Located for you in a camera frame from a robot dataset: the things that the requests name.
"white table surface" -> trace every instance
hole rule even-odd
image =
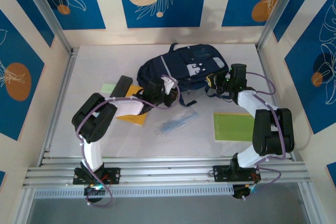
[[[255,45],[214,45],[230,66],[244,63],[247,71],[263,74]],[[81,46],[71,75],[61,114],[52,137],[51,157],[80,157],[79,141],[71,123],[73,115],[91,94],[100,92],[103,83],[116,84],[121,75],[133,78],[148,59],[166,53],[169,45]],[[247,75],[247,84],[256,90],[268,91],[266,81]],[[105,136],[100,140],[103,157],[220,157],[241,152],[249,142],[218,142],[214,139],[214,112],[243,112],[234,102],[208,98],[204,89],[183,93],[185,102],[196,100],[192,106],[200,116],[196,121],[167,137],[158,137],[155,122],[185,109],[177,104],[171,110],[153,109],[143,126],[113,119]],[[271,103],[271,97],[262,95]]]

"metal frame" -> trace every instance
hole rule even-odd
[[[71,45],[63,33],[63,29],[58,22],[53,10],[50,8],[47,0],[33,0],[38,10],[42,14],[43,18],[47,22],[51,31],[55,34],[56,37],[61,42],[61,45],[69,54],[71,53]]]
[[[68,59],[67,66],[65,68],[63,78],[62,78],[62,81],[61,81],[61,85],[60,85],[60,88],[59,88],[58,97],[57,97],[55,107],[54,107],[54,110],[53,110],[53,115],[50,119],[49,127],[48,127],[47,132],[46,132],[45,140],[43,142],[43,147],[42,147],[41,152],[40,152],[40,156],[39,156],[39,159],[38,159],[37,166],[41,165],[45,152],[48,151],[48,149],[50,148],[51,139],[53,138],[53,135],[55,133],[55,129],[56,129],[56,126],[57,126],[57,123],[58,123],[58,118],[59,118],[59,115],[61,113],[61,109],[62,109],[62,106],[63,106],[65,94],[68,90],[68,85],[69,85],[69,82],[70,82],[70,79],[71,79],[72,71],[73,71],[74,66],[75,66],[77,55],[78,55],[78,49],[75,49],[75,50],[73,50],[73,53],[70,55],[70,58]]]
[[[33,203],[35,189],[22,189],[20,205],[17,207],[11,224],[26,223]]]
[[[259,38],[257,42],[257,51],[259,51],[263,47],[268,36],[273,32],[277,22],[282,16],[282,13],[284,12],[289,1],[290,0],[278,0],[276,2],[268,20],[266,21],[264,29],[261,33],[261,37]]]
[[[41,167],[28,169],[23,188],[83,187],[73,185],[73,171],[79,167],[80,158],[44,159]],[[209,174],[214,165],[229,165],[230,158],[105,158],[105,167],[121,168],[118,186],[181,186],[218,185]],[[281,183],[310,182],[304,162],[288,159],[267,162],[266,168],[282,172]],[[261,171],[261,183],[278,176],[276,172]],[[244,182],[224,183],[242,184]]]

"navy blue backpack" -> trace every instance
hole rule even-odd
[[[228,65],[216,48],[198,44],[174,50],[174,43],[169,52],[147,61],[138,72],[138,83],[145,87],[151,79],[161,78],[163,74],[179,81],[181,92],[201,89],[207,86],[206,77],[211,73],[228,71]],[[185,105],[182,96],[180,104],[191,106],[196,101]]]

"green paper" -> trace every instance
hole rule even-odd
[[[249,114],[214,113],[215,140],[251,142],[254,118]]]
[[[112,93],[115,87],[116,87],[115,84],[104,83],[103,86],[101,86],[100,92]]]

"wall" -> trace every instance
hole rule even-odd
[[[44,63],[44,66],[39,64],[43,67],[40,78],[39,73],[36,73],[38,70],[33,67],[30,68],[32,83],[33,75],[38,74],[36,80],[38,84],[35,93],[31,90],[29,94],[31,103],[28,104],[28,113],[24,114],[24,127],[21,129],[20,126],[17,137],[0,133],[0,170],[6,173],[0,188],[0,223],[9,223],[11,215],[20,200],[18,193],[22,187],[27,168],[37,164],[68,56],[57,39],[54,39],[51,47],[47,44],[40,35],[41,31],[37,30],[16,0],[0,0],[0,10],[20,33],[15,41],[7,40],[11,38],[8,34],[4,42],[13,44],[13,56],[21,57],[20,59],[25,60],[27,65],[35,65],[35,63],[29,63],[30,53],[26,52],[25,54],[23,52],[23,48],[28,47],[29,50],[35,52],[38,56],[38,59],[35,59],[36,62]],[[24,45],[25,42],[21,36],[27,41],[29,46]],[[4,62],[10,59],[8,59],[8,51],[2,47],[3,45],[0,47],[0,60]],[[1,106],[3,106],[2,109],[4,106],[9,106],[8,118],[13,120],[11,126],[15,127],[16,121],[11,117],[10,111],[14,111],[16,106],[20,106],[20,101],[10,103],[9,100],[13,97],[9,97],[5,93],[6,88],[6,85],[0,87],[1,91],[3,91],[0,95]],[[7,123],[6,115],[1,114],[0,116],[1,123]]]
[[[38,14],[18,0],[33,23]],[[276,0],[47,0],[73,47],[256,43]]]
[[[303,107],[302,100],[306,98],[300,98],[298,93],[298,91],[301,92],[304,87],[308,87],[308,85],[312,86],[313,79],[311,79],[311,77],[314,74],[312,65],[314,63],[314,57],[316,58],[317,55],[315,52],[311,54],[313,50],[310,48],[300,48],[299,50],[297,47],[298,45],[301,45],[302,39],[305,38],[308,38],[307,43],[309,44],[317,42],[321,44],[319,41],[320,29],[316,29],[316,32],[311,35],[303,35],[303,33],[307,27],[310,26],[310,23],[326,1],[327,0],[305,0],[279,43],[277,43],[274,35],[270,36],[265,47],[262,49],[262,54],[265,58],[266,67],[270,70],[272,78],[276,83],[278,91],[277,100],[279,104],[288,107],[293,113],[296,147],[305,161],[311,179],[314,182],[319,200],[321,201],[322,208],[325,212],[325,218],[328,223],[334,223],[334,220],[336,219],[336,212],[334,211],[334,206],[336,205],[336,189],[327,173],[326,165],[333,163],[336,160],[336,124],[330,126],[325,124],[325,126],[328,127],[323,130],[317,128],[315,130],[314,128],[312,129],[306,116],[306,111],[312,110],[307,105]],[[289,72],[288,67],[292,69],[292,63],[287,66],[287,63],[289,62],[286,57],[287,55],[290,57],[293,56],[292,61],[294,61],[294,64],[295,57],[298,59],[298,62],[312,62],[309,68],[306,68],[306,66],[301,63],[296,66],[296,68],[302,71],[302,76],[306,76],[307,74],[307,80],[304,83],[293,81],[292,77],[294,77],[296,73]],[[320,95],[324,95],[323,101],[326,100],[324,89],[325,83],[320,83],[320,85],[321,87],[316,88],[312,86],[314,92],[309,92],[309,94],[307,94],[311,99],[311,102],[313,102],[313,104],[310,104],[311,106],[316,106],[315,103],[319,101]],[[328,116],[323,112],[325,106],[325,104],[321,104],[320,109],[317,106],[317,108],[313,110],[317,116],[321,115],[320,121],[323,122],[328,120]],[[335,104],[330,104],[328,106],[330,112],[333,112],[334,115],[336,108]]]
[[[200,27],[128,28],[122,0],[97,0],[105,30],[66,30],[65,34],[75,47],[79,45],[107,44],[169,44],[206,42],[256,42],[262,27],[222,27],[228,0],[204,0]],[[191,16],[193,12],[180,14]]]

